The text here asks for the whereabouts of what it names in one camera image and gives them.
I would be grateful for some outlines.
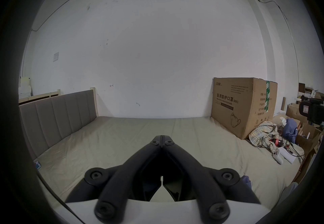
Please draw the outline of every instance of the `green tape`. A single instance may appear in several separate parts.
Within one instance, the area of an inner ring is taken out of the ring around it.
[[[265,97],[264,110],[267,113],[269,111],[269,100],[270,100],[270,82],[267,81],[267,96]]]

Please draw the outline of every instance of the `plaid blanket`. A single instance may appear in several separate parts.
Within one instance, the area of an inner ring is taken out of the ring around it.
[[[249,134],[249,139],[252,145],[268,148],[271,153],[273,153],[277,147],[270,141],[270,139],[278,138],[279,140],[282,140],[282,137],[278,134],[277,130],[275,124],[270,121],[264,121]]]

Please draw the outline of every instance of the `wall switch plate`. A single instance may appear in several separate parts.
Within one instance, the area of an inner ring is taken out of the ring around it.
[[[57,53],[54,54],[53,62],[55,62],[58,59],[59,59],[59,52],[57,52]]]

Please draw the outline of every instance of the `wooden shelf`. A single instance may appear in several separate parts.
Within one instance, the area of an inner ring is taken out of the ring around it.
[[[43,94],[39,94],[39,95],[34,95],[34,96],[30,96],[30,97],[26,97],[26,98],[22,98],[18,100],[18,104],[22,105],[31,101],[35,101],[35,100],[41,100],[41,99],[45,99],[45,98],[49,98],[49,97],[53,97],[53,96],[58,96],[61,95],[61,90],[58,89],[56,92],[48,92],[48,93],[43,93]]]

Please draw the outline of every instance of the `blue cloth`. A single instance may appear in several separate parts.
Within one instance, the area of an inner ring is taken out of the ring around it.
[[[241,180],[247,185],[250,187],[250,189],[252,189],[252,184],[251,184],[251,181],[249,179],[249,177],[247,175],[243,175],[241,177]]]
[[[298,134],[297,123],[294,119],[287,119],[287,124],[282,130],[282,136],[291,143],[295,143]]]

